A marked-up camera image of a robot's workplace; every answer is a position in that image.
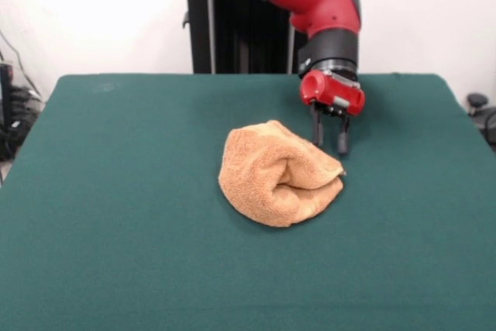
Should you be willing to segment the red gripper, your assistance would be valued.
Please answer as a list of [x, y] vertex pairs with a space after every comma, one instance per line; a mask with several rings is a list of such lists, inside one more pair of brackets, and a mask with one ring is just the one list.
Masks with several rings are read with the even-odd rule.
[[317, 147], [323, 145], [322, 111], [318, 105], [312, 104], [347, 114], [341, 117], [337, 137], [338, 155], [346, 156], [349, 153], [349, 116], [358, 116], [366, 101], [360, 83], [334, 72], [327, 74], [312, 70], [302, 78], [299, 94], [306, 105], [311, 105], [312, 143]]

